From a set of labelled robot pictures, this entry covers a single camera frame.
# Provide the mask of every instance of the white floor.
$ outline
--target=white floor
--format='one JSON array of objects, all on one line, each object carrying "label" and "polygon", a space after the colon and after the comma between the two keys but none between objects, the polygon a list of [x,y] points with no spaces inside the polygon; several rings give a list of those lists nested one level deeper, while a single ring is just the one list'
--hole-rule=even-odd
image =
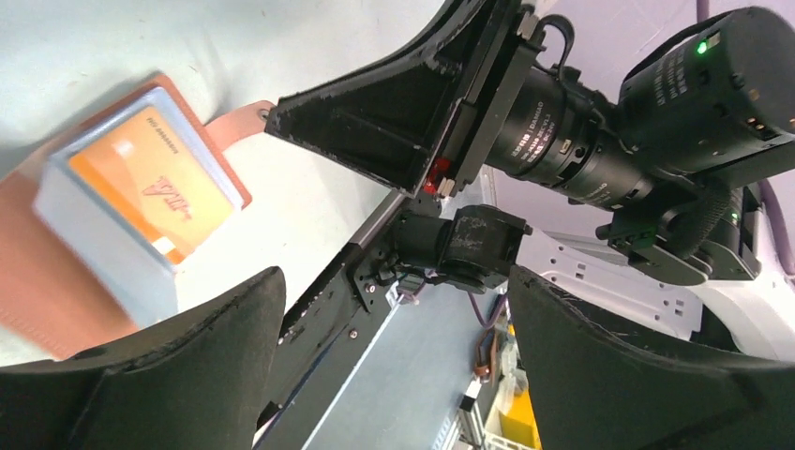
[{"label": "white floor", "polygon": [[[276,101],[397,50],[443,0],[0,0],[0,174],[154,70],[203,120]],[[194,307],[279,265],[288,306],[384,188],[262,135],[228,152],[254,196],[178,280]]]}]

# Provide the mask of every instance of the screw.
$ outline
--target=screw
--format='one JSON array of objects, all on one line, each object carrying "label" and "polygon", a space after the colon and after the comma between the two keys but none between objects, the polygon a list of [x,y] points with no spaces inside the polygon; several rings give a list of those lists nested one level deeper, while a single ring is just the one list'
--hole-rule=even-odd
[{"label": "screw", "polygon": [[731,75],[731,85],[735,89],[743,89],[745,86],[745,78],[741,73],[734,73]]}]

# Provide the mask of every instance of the pink strap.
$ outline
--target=pink strap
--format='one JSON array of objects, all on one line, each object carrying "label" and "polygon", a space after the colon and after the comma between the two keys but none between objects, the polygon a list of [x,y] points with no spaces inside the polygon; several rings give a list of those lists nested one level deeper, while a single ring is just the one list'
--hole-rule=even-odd
[{"label": "pink strap", "polygon": [[218,149],[224,152],[238,141],[263,133],[267,114],[273,106],[274,104],[267,100],[251,103],[221,115],[204,128],[215,141]]}]

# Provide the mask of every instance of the red component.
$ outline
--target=red component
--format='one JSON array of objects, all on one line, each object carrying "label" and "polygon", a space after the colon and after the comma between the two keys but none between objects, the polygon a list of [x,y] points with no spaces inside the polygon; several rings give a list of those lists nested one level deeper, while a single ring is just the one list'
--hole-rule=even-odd
[{"label": "red component", "polygon": [[442,183],[444,176],[447,175],[447,171],[450,170],[451,162],[450,159],[444,157],[437,157],[436,160],[433,161],[433,165],[430,166],[430,171],[427,173],[425,185],[423,186],[425,192],[436,195],[439,184]]}]

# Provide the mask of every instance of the black metal bracket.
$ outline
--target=black metal bracket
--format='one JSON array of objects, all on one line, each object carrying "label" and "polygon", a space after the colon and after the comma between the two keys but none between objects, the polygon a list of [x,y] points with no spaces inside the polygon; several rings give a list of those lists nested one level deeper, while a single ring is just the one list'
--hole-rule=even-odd
[{"label": "black metal bracket", "polygon": [[[404,195],[427,183],[454,195],[486,160],[540,51],[521,45],[530,11],[520,0],[449,0],[398,52],[281,98],[265,132]],[[438,158],[444,168],[428,180]]]},{"label": "black metal bracket", "polygon": [[653,202],[657,211],[626,208],[615,212],[610,225],[600,227],[597,236],[628,258],[640,272],[659,281],[695,286],[709,279],[748,281],[761,270],[754,256],[755,212],[760,208],[756,186],[736,191],[736,204],[726,212],[699,251],[683,260],[666,250],[664,202]]},{"label": "black metal bracket", "polygon": [[392,251],[389,230],[411,202],[388,197],[285,315],[258,426],[272,422],[255,448],[301,448],[353,373],[392,310],[390,285],[371,269]]}]

